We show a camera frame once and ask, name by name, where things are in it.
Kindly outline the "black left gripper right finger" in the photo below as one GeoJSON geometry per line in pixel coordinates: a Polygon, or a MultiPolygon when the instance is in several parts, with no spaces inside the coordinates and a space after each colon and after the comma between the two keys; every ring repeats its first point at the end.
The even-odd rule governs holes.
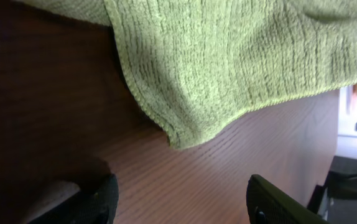
{"type": "Polygon", "coordinates": [[[328,224],[258,174],[248,181],[246,206],[250,224],[328,224]]]}

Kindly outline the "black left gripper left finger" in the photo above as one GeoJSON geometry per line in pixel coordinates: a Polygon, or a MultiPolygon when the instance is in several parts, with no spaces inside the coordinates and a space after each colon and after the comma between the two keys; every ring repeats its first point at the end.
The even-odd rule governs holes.
{"type": "Polygon", "coordinates": [[[103,179],[93,191],[81,190],[30,224],[107,224],[114,222],[119,200],[115,175],[103,179]]]}

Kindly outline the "green cloth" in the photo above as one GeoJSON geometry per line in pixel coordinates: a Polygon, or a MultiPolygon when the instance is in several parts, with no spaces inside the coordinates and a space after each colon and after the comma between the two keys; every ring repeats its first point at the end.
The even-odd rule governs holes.
{"type": "Polygon", "coordinates": [[[357,84],[357,1],[25,2],[112,27],[128,88],[176,149],[245,113],[357,84]]]}

